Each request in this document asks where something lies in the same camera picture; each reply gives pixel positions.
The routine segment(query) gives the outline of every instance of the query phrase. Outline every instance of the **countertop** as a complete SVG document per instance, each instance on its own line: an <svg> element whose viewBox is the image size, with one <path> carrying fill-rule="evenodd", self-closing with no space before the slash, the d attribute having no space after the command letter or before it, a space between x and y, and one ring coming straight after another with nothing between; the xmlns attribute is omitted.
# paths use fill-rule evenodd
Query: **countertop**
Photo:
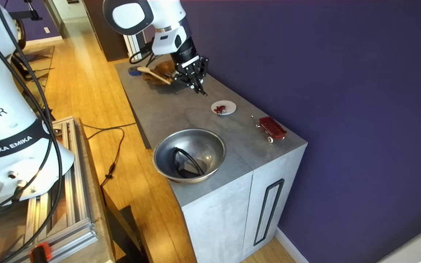
<svg viewBox="0 0 421 263"><path fill-rule="evenodd" d="M128 63L116 67L144 140L153 149L172 133L191 127L208 129L226 143L226 161L208 180L199 184L170 181L182 208L307 143L283 126L287 139L271 145L268 136L256 127L258 118L268 114L211 75L204 82L208 95L201 95L179 85L150 85L142 76L131 76L129 69L135 66ZM211 105L221 99L236 102L237 111L226 117L217 116Z"/></svg>

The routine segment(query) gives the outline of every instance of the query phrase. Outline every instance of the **stainless steel bowl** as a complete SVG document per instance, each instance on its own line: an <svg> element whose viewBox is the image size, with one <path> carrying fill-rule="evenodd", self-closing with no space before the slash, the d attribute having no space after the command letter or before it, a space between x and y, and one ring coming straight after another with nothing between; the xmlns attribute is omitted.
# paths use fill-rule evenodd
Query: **stainless steel bowl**
<svg viewBox="0 0 421 263"><path fill-rule="evenodd" d="M204 129L176 132L154 151L154 165L164 177L192 184L210 178L224 158L224 140Z"/></svg>

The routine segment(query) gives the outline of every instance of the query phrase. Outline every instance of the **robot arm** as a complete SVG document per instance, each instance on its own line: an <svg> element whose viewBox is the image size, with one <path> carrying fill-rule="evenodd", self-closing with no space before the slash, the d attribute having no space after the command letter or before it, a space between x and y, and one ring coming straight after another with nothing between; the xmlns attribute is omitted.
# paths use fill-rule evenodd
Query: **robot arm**
<svg viewBox="0 0 421 263"><path fill-rule="evenodd" d="M136 35L153 25L154 54L170 54L176 63L174 79L205 94L202 82L210 60L196 53L180 0L104 0L104 15L123 35Z"/></svg>

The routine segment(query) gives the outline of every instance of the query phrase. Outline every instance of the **cabinet door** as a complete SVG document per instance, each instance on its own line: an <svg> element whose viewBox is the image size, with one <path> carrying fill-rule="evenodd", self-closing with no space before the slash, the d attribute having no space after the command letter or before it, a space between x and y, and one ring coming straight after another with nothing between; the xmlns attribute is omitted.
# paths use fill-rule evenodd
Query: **cabinet door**
<svg viewBox="0 0 421 263"><path fill-rule="evenodd" d="M183 208L199 263L242 262L250 186L248 174Z"/></svg>
<svg viewBox="0 0 421 263"><path fill-rule="evenodd" d="M243 259L275 235L302 155L294 151L253 171Z"/></svg>

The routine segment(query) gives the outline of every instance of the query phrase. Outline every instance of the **cabinet handle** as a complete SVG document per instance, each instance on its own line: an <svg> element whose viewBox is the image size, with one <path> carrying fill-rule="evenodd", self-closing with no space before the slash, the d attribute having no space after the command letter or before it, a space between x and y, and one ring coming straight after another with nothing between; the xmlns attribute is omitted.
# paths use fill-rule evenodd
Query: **cabinet handle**
<svg viewBox="0 0 421 263"><path fill-rule="evenodd" d="M259 222L258 222L258 230L256 230L253 246L258 246L259 243L262 243L268 237L271 221L272 221L275 208L277 208L277 205L280 202L280 196L281 196L284 183L286 183L286 180L281 178L281 180L278 180L278 181L275 181L275 183L272 183L271 186L267 187L267 193L265 193L264 205L262 205L262 209L261 209L261 215L259 215Z"/></svg>

